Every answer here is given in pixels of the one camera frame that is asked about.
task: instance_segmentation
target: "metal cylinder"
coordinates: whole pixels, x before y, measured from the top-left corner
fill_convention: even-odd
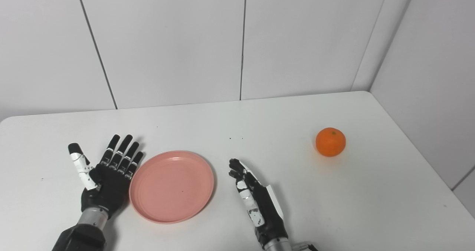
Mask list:
[[[264,250],[266,251],[292,251],[290,246],[289,239],[280,237],[275,238],[269,241],[265,246]]]
[[[78,224],[90,224],[102,230],[108,218],[109,215],[99,207],[89,207],[83,211]]]

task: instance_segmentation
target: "table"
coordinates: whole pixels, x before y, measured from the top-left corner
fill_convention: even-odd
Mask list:
[[[325,158],[314,137],[346,135]],[[198,215],[154,224],[127,205],[105,227],[108,250],[259,250],[229,158],[272,184],[293,243],[320,251],[475,250],[475,220],[368,92],[140,109],[15,116],[0,124],[0,244],[50,250],[80,216],[83,189],[67,145],[97,163],[113,134],[132,134],[144,161],[188,150],[213,168],[216,187]]]

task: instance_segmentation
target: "orange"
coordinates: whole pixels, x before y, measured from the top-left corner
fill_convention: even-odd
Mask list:
[[[345,149],[346,138],[336,128],[324,128],[317,134],[315,146],[322,155],[335,156]]]

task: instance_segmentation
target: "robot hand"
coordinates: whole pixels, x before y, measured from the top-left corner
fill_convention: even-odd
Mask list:
[[[284,214],[270,185],[264,187],[252,171],[236,158],[229,160],[229,175],[236,179],[256,237],[266,251],[317,251],[312,244],[290,246],[284,226]]]
[[[132,141],[132,136],[127,135],[117,149],[117,152],[114,153],[119,139],[120,136],[114,135],[101,161],[95,168],[90,168],[88,159],[84,156],[77,143],[71,143],[68,146],[79,177],[85,185],[81,195],[81,211],[96,207],[106,211],[110,219],[124,204],[129,192],[132,175],[144,154],[138,152],[132,159],[139,147],[139,143],[134,142],[122,158],[127,146]]]
[[[92,168],[77,143],[68,146],[85,189],[81,195],[81,211],[78,224],[61,233],[53,251],[102,251],[105,238],[102,229],[114,213],[122,207],[138,163],[144,156],[134,142],[124,157],[132,136],[127,135],[117,152],[115,147],[120,136],[114,135],[99,164]]]

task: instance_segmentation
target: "white wall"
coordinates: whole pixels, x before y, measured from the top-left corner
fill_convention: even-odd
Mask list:
[[[0,0],[0,121],[113,109],[79,0]]]
[[[119,108],[239,100],[244,0],[83,0]]]
[[[474,17],[475,0],[412,0],[371,88],[451,188],[475,165]],[[472,214],[474,178],[455,190]]]
[[[384,0],[247,0],[242,99],[350,91]]]
[[[245,0],[83,4],[132,108],[368,89],[405,1],[247,0],[245,27]],[[79,0],[0,4],[0,119],[114,107]]]

